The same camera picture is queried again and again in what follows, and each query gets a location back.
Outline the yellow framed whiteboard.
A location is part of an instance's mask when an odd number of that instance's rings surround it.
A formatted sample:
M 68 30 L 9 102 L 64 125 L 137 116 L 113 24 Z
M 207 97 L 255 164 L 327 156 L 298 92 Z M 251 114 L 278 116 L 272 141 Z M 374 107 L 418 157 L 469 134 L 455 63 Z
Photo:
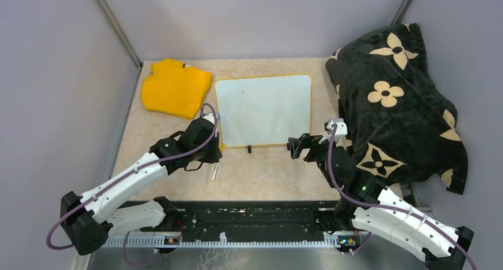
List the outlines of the yellow framed whiteboard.
M 226 147 L 285 145 L 311 131 L 308 74 L 218 80 L 215 93 Z

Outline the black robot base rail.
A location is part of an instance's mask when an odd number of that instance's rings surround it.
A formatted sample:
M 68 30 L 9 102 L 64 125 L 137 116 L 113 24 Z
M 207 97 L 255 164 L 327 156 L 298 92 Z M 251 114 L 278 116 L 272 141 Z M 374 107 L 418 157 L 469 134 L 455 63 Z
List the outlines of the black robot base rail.
M 335 217 L 336 201 L 171 201 L 159 226 L 174 247 L 335 248 L 355 253 L 363 234 Z

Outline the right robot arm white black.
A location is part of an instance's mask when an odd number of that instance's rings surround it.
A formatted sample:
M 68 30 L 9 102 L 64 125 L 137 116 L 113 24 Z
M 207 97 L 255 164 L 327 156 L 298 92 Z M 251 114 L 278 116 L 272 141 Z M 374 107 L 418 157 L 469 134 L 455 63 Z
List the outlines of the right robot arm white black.
M 443 224 L 396 195 L 381 177 L 402 164 L 375 145 L 367 145 L 360 163 L 331 136 L 302 134 L 286 145 L 293 159 L 307 149 L 304 161 L 315 162 L 340 194 L 328 223 L 320 222 L 324 231 L 367 231 L 413 254 L 427 269 L 463 269 L 465 263 L 477 268 L 468 254 L 474 232 Z

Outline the white marker pen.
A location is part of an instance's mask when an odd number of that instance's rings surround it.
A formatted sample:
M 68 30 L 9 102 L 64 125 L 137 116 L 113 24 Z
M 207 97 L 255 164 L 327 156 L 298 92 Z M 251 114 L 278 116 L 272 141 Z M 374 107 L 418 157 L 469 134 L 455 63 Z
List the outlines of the white marker pen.
M 213 171 L 213 174 L 212 174 L 212 181 L 214 182 L 216 177 L 217 177 L 217 172 L 218 172 L 218 166 L 219 166 L 219 163 L 215 163 L 215 166 L 214 166 L 214 171 Z

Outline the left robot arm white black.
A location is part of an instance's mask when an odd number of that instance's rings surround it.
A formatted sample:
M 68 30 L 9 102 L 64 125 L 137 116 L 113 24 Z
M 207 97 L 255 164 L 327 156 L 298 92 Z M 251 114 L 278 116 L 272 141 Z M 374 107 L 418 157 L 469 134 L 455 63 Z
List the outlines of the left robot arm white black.
M 61 226 L 80 255 L 95 252 L 106 240 L 121 232 L 139 228 L 175 228 L 178 215 L 166 198 L 155 198 L 142 205 L 123 207 L 133 195 L 166 178 L 177 170 L 188 170 L 193 161 L 219 162 L 217 124 L 219 116 L 205 114 L 190 122 L 185 131 L 177 131 L 158 140 L 128 169 L 80 195 L 70 191 L 61 198 Z

